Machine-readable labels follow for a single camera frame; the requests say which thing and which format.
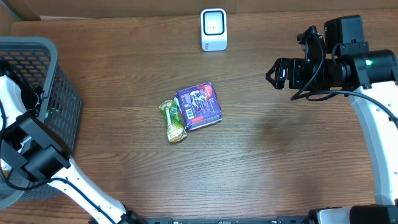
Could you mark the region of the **purple snack packet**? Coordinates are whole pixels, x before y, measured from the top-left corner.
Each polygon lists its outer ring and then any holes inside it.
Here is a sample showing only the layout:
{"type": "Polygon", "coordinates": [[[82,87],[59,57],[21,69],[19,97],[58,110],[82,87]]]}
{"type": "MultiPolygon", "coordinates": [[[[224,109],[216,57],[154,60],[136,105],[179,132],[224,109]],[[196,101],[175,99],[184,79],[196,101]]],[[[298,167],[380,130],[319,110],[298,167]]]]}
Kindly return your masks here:
{"type": "Polygon", "coordinates": [[[183,116],[185,129],[194,131],[222,121],[222,110],[211,82],[179,90],[174,100],[183,116]]]}

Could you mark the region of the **green yellow sachet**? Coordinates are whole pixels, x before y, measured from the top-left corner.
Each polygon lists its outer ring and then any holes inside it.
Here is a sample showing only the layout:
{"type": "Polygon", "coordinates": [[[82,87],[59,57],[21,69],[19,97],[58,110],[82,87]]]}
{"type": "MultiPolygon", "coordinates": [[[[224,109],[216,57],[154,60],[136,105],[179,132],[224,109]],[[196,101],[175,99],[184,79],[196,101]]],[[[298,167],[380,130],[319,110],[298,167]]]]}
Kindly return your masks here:
{"type": "Polygon", "coordinates": [[[178,115],[178,106],[174,100],[166,100],[159,109],[165,116],[165,126],[167,139],[171,143],[183,141],[187,137],[187,132],[181,123],[178,115]]]}

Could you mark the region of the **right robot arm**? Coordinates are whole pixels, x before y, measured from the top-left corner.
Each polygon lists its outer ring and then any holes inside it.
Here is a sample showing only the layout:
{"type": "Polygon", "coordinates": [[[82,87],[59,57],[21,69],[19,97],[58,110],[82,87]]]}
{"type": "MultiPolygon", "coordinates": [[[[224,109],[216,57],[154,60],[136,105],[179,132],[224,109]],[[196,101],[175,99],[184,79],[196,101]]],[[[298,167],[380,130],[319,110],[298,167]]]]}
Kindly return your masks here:
{"type": "Polygon", "coordinates": [[[370,50],[361,16],[326,21],[297,35],[304,58],[278,58],[266,73],[276,89],[295,90],[293,100],[349,99],[363,130],[374,177],[372,205],[316,208],[302,223],[397,222],[397,57],[370,50]]]}

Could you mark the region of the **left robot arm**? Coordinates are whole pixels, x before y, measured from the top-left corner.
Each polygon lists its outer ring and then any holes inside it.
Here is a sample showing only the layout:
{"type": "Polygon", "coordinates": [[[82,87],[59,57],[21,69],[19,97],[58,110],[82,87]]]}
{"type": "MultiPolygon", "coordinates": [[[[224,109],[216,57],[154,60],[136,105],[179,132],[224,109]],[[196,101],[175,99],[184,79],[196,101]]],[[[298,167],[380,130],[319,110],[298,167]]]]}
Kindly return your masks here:
{"type": "MultiPolygon", "coordinates": [[[[13,76],[13,71],[10,68],[9,64],[7,62],[1,62],[1,78],[5,81],[10,80],[13,82],[12,76],[13,76]]],[[[94,208],[95,212],[102,214],[105,217],[105,219],[107,219],[110,223],[116,223],[115,220],[111,219],[111,217],[108,215],[107,212],[105,212],[102,208],[100,208],[99,205],[96,205],[94,202],[92,202],[79,188],[74,186],[68,180],[68,178],[66,178],[66,179],[52,178],[52,179],[44,180],[43,182],[40,182],[39,184],[34,185],[32,187],[20,187],[20,186],[16,186],[16,185],[12,184],[9,181],[8,174],[7,174],[8,172],[9,172],[8,170],[5,171],[4,168],[2,168],[1,179],[2,179],[2,182],[4,182],[11,189],[26,191],[26,190],[33,190],[33,189],[39,188],[45,184],[51,184],[52,182],[55,182],[56,184],[64,184],[64,185],[72,188],[72,193],[77,193],[77,195],[79,195],[85,202],[87,202],[89,204],[89,208],[94,208]]],[[[123,207],[126,212],[124,215],[121,215],[121,220],[118,221],[118,223],[129,223],[129,224],[145,224],[146,223],[146,221],[144,219],[142,219],[134,211],[129,210],[124,205],[123,205],[123,207]]]]}

